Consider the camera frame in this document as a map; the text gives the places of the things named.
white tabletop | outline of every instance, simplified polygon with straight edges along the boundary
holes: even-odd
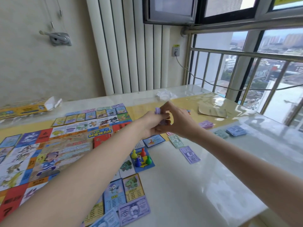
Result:
[[[177,97],[209,93],[195,85],[167,88]],[[54,120],[67,112],[124,103],[134,106],[156,102],[161,90],[112,95],[94,99],[64,102],[60,108],[35,119],[25,119],[14,125]],[[258,113],[245,116],[247,110],[220,96],[239,111],[233,124],[247,130],[245,136],[227,138],[240,148],[280,168],[303,178],[303,133],[290,129]],[[200,157],[190,165],[170,142],[149,149],[155,167],[140,172],[140,179],[148,199],[151,214],[129,226],[239,226],[266,209],[266,206],[244,186],[224,165],[204,148],[182,139]]]

yellow sign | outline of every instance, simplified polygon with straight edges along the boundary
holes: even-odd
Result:
[[[302,1],[302,0],[275,0],[274,6],[293,3],[293,2],[297,2],[297,1]]]

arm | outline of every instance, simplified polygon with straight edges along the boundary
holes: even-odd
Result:
[[[172,113],[174,123],[157,129],[207,149],[290,226],[303,226],[303,180],[200,128],[186,110],[171,102],[161,107],[162,113],[166,111]]]
[[[2,227],[80,226],[123,161],[169,114],[148,112],[66,168],[1,223]]]

red pawn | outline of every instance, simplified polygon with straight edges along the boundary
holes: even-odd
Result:
[[[142,148],[142,152],[141,152],[141,157],[144,157],[144,156],[146,156],[146,152],[145,152],[145,150],[144,150],[144,148]]]

yellow pawn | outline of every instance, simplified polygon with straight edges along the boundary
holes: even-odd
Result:
[[[136,159],[137,158],[136,150],[133,150],[133,153],[131,154],[131,158]]]

